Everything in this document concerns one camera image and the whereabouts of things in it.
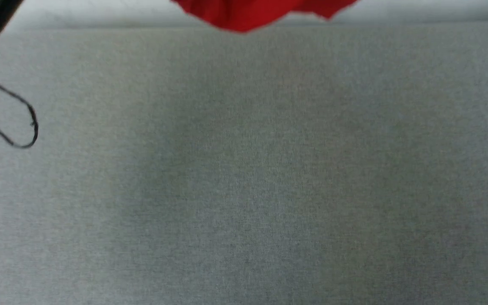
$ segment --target red cloth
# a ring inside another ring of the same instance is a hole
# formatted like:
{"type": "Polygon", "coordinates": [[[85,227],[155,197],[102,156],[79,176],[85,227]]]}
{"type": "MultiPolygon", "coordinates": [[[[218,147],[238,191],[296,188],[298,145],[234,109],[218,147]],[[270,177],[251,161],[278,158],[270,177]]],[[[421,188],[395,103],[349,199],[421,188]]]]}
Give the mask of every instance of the red cloth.
{"type": "Polygon", "coordinates": [[[222,29],[246,32],[291,11],[331,18],[357,0],[174,0],[188,14],[222,29]]]}

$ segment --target red object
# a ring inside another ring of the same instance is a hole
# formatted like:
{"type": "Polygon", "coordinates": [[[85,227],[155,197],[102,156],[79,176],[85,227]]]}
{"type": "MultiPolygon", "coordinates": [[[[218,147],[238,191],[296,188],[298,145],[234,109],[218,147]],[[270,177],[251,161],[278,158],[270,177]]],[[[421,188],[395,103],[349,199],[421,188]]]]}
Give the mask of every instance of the red object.
{"type": "Polygon", "coordinates": [[[357,0],[174,0],[188,14],[222,29],[251,31],[291,11],[313,12],[327,19],[357,0]]]}

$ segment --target white background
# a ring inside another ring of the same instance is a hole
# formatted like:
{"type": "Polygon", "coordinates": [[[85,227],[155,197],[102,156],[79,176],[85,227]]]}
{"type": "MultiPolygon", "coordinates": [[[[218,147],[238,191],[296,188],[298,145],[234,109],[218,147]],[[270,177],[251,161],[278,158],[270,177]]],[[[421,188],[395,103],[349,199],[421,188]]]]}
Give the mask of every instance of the white background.
{"type": "MultiPolygon", "coordinates": [[[[361,0],[334,22],[397,23],[488,19],[488,0],[361,0]]],[[[287,24],[324,23],[293,15],[287,24]]],[[[25,0],[9,31],[42,28],[202,25],[170,0],[25,0]]]]}

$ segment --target textured gray fabric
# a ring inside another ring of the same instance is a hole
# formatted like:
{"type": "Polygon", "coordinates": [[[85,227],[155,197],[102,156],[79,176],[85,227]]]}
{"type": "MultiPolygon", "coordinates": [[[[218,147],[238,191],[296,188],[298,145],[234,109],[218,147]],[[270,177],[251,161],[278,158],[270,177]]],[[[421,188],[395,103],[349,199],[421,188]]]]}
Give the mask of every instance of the textured gray fabric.
{"type": "Polygon", "coordinates": [[[0,82],[1,305],[488,304],[488,23],[25,33],[0,82]]]}

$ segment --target thin black cord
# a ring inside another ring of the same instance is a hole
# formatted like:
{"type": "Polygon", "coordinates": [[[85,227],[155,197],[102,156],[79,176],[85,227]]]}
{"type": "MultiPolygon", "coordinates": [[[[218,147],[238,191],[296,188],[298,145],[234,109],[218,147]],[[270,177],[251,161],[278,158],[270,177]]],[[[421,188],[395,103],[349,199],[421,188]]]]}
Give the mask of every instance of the thin black cord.
{"type": "Polygon", "coordinates": [[[35,134],[33,135],[33,139],[29,144],[26,145],[20,145],[16,144],[14,141],[12,141],[11,138],[8,137],[4,132],[1,131],[0,129],[0,136],[12,147],[20,148],[20,149],[27,149],[29,147],[32,147],[33,144],[37,141],[37,138],[39,137],[39,122],[37,121],[37,115],[35,114],[35,109],[31,104],[29,104],[28,101],[26,101],[24,98],[22,98],[20,95],[17,95],[16,93],[10,91],[9,89],[5,88],[3,85],[0,84],[0,90],[5,92],[6,94],[10,95],[11,97],[19,100],[21,103],[25,104],[28,107],[29,114],[31,114],[31,119],[33,122],[31,122],[31,126],[33,126],[33,129],[35,130],[35,134]]]}

